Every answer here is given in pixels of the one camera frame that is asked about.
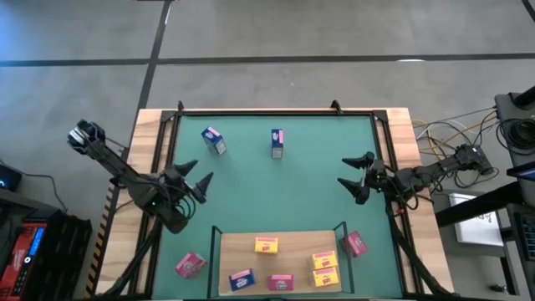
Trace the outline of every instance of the concrete floor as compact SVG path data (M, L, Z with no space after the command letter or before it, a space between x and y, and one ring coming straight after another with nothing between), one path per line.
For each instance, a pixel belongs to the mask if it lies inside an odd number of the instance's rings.
M162 7L126 0L0 0L0 61L147 59ZM160 57L530 52L535 23L520 0L182 0L171 7ZM0 144L0 158L54 176L69 211L96 227L110 176L72 151L65 138L84 118L128 144L146 70L146 65L0 68L0 139L18 141L17 147ZM535 60L529 59L166 65L156 68L147 107L176 107L179 99L191 108L326 107L338 99L348 107L409 107L413 118L432 121L490 107L495 94L524 91L533 79ZM459 121L471 125L483 116ZM493 133L485 136L483 148L495 167L511 166ZM511 180L503 172L473 190L489 191ZM46 181L25 179L21 193L57 204ZM457 254L447 259L463 296L529 299L518 265L522 297L510 297L486 288L503 283L497 259Z

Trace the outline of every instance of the green table surface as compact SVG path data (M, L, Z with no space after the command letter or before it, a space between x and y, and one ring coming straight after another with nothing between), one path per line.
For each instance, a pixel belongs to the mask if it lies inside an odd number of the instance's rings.
M222 134L227 144L223 155L208 151L201 137L207 126ZM271 158L271 129L284 130L280 160ZM175 266L188 251L209 259L212 225L223 232L281 232L329 230L342 221L349 232L359 231L368 246L367 253L351 261L355 293L283 297L401 297L384 197L372 192L365 205L356 205L336 181L359 180L362 171L341 159L366 151L376 153L368 116L181 117L175 163L199 160L187 176L190 183L210 171L214 177L208 201L197 205L187 227L177 235L164 230L153 299L206 298L208 267L195 279L184 279ZM342 286L347 290L347 260L341 249L339 254ZM213 263L215 293L217 260L218 256Z

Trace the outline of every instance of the pink box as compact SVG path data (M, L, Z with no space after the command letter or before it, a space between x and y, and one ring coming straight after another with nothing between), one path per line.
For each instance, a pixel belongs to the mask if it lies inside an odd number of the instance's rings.
M366 247L362 237L360 237L359 233L356 231L351 232L347 238L342 238L340 243L342 244L342 247L349 248L353 257L360 256L368 251L368 247Z
M293 290L293 275L271 275L267 281L269 290Z
M206 265L206 260L201 255L188 252L185 257L176 265L175 271L186 279L193 279Z

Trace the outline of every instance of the cardboard box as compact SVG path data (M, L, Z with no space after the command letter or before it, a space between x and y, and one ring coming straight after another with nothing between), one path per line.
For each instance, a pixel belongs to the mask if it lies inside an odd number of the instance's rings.
M269 290L293 290L293 275L271 275L267 285Z
M254 252L276 254L278 251L278 238L273 237L256 237L254 243Z
M312 271L313 283L316 288L339 283L336 268L324 268Z
M201 135L210 151L221 155L227 150L223 136L211 127L207 127L204 131L202 131Z
M250 268L245 271L228 276L228 280L231 282L231 290L233 291L250 287L255 283L254 274L252 273L252 269Z
M335 251L312 254L311 269L332 268L338 266Z
M271 157L272 159L283 158L284 133L283 130L271 130Z
M360 256L368 251L368 247L356 231L353 231L348 234L347 237L340 239L340 244L343 248L348 248L353 257Z
M193 279L205 265L206 260L201 255L188 252L176 265L175 271L183 278Z

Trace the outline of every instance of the yellow label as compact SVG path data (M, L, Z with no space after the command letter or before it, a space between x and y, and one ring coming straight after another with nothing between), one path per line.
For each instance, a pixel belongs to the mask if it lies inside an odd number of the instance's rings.
M275 254L278 251L278 238L257 237L254 243L254 252Z
M334 251L316 253L312 255L313 269L332 268L338 265Z
M336 268L324 268L316 271L312 271L314 284L316 288L323 287L325 285L331 285L339 283L338 273Z

